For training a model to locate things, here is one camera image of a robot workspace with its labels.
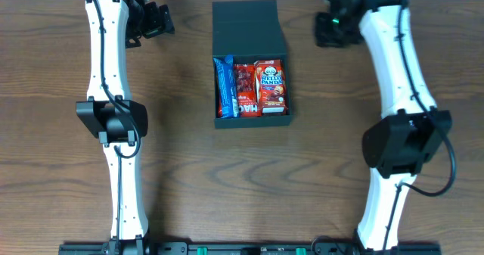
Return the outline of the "red Hello Panda box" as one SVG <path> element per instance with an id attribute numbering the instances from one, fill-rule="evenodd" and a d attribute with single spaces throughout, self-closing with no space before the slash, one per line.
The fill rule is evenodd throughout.
<path id="1" fill-rule="evenodd" d="M 282 61 L 257 61 L 254 66 L 256 96 L 261 115 L 284 115 L 287 111 L 287 90 Z"/>

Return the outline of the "blue cookie roll pack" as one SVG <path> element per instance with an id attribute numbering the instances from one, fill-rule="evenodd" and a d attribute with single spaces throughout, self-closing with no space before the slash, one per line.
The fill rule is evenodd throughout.
<path id="1" fill-rule="evenodd" d="M 223 59 L 214 58 L 213 61 L 218 78 L 221 118 L 237 118 L 240 113 L 234 75 L 234 56 L 230 54 Z"/>

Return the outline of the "dark green gift box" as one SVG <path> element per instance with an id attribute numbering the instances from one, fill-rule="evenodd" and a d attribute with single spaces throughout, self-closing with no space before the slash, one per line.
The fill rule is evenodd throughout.
<path id="1" fill-rule="evenodd" d="M 287 43 L 278 19 L 276 0 L 213 2 L 213 58 L 234 56 L 235 64 L 252 64 L 260 60 L 281 60 L 288 92 L 285 115 L 220 118 L 219 85 L 213 63 L 216 129 L 289 126 L 293 119 Z"/>

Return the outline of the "red dried fruit bag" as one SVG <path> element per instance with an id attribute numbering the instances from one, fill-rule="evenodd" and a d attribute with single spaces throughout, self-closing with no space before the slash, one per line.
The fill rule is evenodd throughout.
<path id="1" fill-rule="evenodd" d="M 239 105 L 239 117 L 259 117 L 261 115 L 258 108 L 258 101 L 255 92 L 255 68 L 253 64 L 235 64 L 234 75 L 237 88 L 237 101 Z M 222 112 L 219 109 L 218 117 L 221 118 Z"/>

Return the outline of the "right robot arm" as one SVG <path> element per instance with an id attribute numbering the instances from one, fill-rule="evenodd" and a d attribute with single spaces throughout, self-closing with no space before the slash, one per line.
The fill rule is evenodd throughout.
<path id="1" fill-rule="evenodd" d="M 398 239 L 399 223 L 423 165 L 440 146 L 456 167 L 448 138 L 451 114 L 441 110 L 423 78 L 411 34 L 408 0 L 325 0 L 329 9 L 315 18 L 320 47 L 364 42 L 380 90 L 381 118 L 365 131 L 361 148 L 370 170 L 363 217 L 351 241 L 324 236 L 317 254 L 438 254 L 437 243 Z"/>

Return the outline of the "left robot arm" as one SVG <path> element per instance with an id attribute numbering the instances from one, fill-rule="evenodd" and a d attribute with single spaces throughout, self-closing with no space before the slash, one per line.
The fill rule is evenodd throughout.
<path id="1" fill-rule="evenodd" d="M 76 115 L 102 145 L 113 205 L 106 244 L 62 245 L 65 254 L 159 254 L 150 239 L 142 197 L 141 148 L 147 109 L 132 99 L 126 51 L 142 38 L 173 34 L 167 5 L 150 0 L 84 0 L 90 27 L 91 75 Z"/>

